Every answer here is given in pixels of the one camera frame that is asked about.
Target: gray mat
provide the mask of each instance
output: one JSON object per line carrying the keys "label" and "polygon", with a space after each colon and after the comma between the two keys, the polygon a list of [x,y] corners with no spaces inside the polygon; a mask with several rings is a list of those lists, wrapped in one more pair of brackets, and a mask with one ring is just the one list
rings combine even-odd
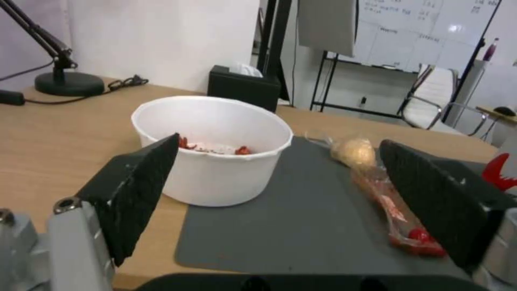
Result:
{"label": "gray mat", "polygon": [[182,266],[246,273],[448,274],[449,258],[392,247],[383,214],[328,150],[295,138],[256,199],[190,206],[176,249]]}

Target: power cord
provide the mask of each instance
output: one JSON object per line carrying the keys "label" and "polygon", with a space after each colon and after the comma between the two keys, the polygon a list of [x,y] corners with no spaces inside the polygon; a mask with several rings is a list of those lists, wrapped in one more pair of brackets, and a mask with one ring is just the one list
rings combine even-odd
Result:
{"label": "power cord", "polygon": [[39,66],[39,67],[35,67],[35,68],[32,68],[32,69],[28,69],[28,70],[25,70],[25,71],[21,71],[21,72],[18,72],[18,73],[15,73],[15,74],[12,74],[12,75],[7,75],[7,76],[3,76],[3,77],[0,77],[0,82],[2,81],[5,81],[5,80],[8,80],[8,79],[12,79],[14,77],[18,77],[20,75],[23,75],[23,74],[27,74],[27,73],[30,73],[30,72],[34,72],[34,71],[37,71],[37,70],[40,70],[40,69],[43,69],[43,68],[46,68],[46,67],[49,67],[50,65],[52,65],[54,63],[54,60],[52,60],[50,63],[48,64],[45,64],[45,65],[42,65],[42,66]]}
{"label": "power cord", "polygon": [[[102,96],[102,95],[110,94],[110,93],[118,91],[122,88],[142,86],[142,85],[147,84],[148,82],[149,82],[148,79],[143,79],[138,75],[134,75],[133,77],[127,78],[124,81],[116,80],[116,81],[109,83],[107,91],[103,92],[100,95],[95,95],[95,96]],[[88,98],[95,97],[95,96],[84,96],[84,97],[79,97],[79,98],[75,98],[75,99],[63,100],[63,101],[38,101],[38,100],[32,100],[32,99],[26,99],[25,101],[28,103],[42,104],[42,105],[60,105],[60,104],[67,104],[67,103],[81,101],[81,100],[88,99]]]}

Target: white chair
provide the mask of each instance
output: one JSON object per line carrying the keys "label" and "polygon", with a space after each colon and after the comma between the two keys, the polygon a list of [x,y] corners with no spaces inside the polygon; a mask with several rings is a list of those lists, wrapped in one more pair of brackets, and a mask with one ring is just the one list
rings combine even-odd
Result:
{"label": "white chair", "polygon": [[442,115],[449,107],[461,106],[481,115],[481,122],[468,135],[476,134],[485,123],[487,115],[466,105],[450,102],[456,91],[457,79],[453,70],[421,64],[418,78],[399,109],[402,119],[413,127],[462,135],[442,122]]}

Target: wooden desk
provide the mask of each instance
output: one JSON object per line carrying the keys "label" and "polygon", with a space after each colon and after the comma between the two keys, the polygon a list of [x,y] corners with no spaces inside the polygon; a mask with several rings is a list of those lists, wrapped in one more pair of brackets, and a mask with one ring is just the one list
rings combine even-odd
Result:
{"label": "wooden desk", "polygon": [[502,115],[499,112],[495,112],[494,109],[490,109],[490,108],[483,107],[483,106],[476,106],[476,109],[488,114],[493,119],[501,120],[502,122],[507,123],[510,126],[517,126],[517,117],[515,117],[515,116],[511,117],[511,116]]}
{"label": "wooden desk", "polygon": [[[192,92],[147,85],[66,105],[0,105],[0,207],[28,213],[38,231],[53,204],[74,195],[112,156],[140,147],[130,115],[143,102]],[[33,89],[32,99],[61,100]],[[377,146],[384,138],[450,158],[487,162],[496,152],[482,141],[422,129],[279,107],[293,131],[319,129],[341,137],[365,133]],[[162,196],[134,255],[117,270],[114,286],[135,288],[173,272],[206,272],[173,260],[187,206]]]}

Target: white bowl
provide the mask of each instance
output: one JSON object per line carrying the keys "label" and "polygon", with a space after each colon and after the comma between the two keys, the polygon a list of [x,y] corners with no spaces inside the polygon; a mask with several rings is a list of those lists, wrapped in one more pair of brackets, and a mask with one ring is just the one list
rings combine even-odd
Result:
{"label": "white bowl", "polygon": [[266,187],[293,132],[275,114],[248,103],[205,96],[177,96],[140,105],[131,116],[142,146],[179,133],[191,142],[247,146],[251,155],[179,149],[163,188],[176,200],[199,206],[246,202]]}

